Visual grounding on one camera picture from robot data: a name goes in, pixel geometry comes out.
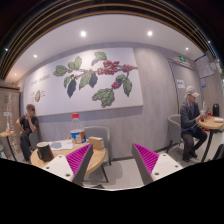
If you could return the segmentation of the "gripper left finger magenta ridged pad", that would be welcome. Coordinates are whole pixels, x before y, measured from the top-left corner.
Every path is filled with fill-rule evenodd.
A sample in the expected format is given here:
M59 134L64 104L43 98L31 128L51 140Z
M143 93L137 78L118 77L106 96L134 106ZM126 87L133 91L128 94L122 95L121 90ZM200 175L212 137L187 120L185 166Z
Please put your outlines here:
M92 155L93 145L87 144L66 156L56 156L43 170L81 186Z

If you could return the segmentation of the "gripper right finger magenta ridged pad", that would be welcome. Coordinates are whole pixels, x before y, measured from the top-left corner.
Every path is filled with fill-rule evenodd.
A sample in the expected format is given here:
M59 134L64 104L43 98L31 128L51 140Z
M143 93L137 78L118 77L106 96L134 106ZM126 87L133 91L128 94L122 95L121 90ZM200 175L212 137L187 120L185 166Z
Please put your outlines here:
M132 154L145 185L182 169L167 153L158 154L137 143L132 144Z

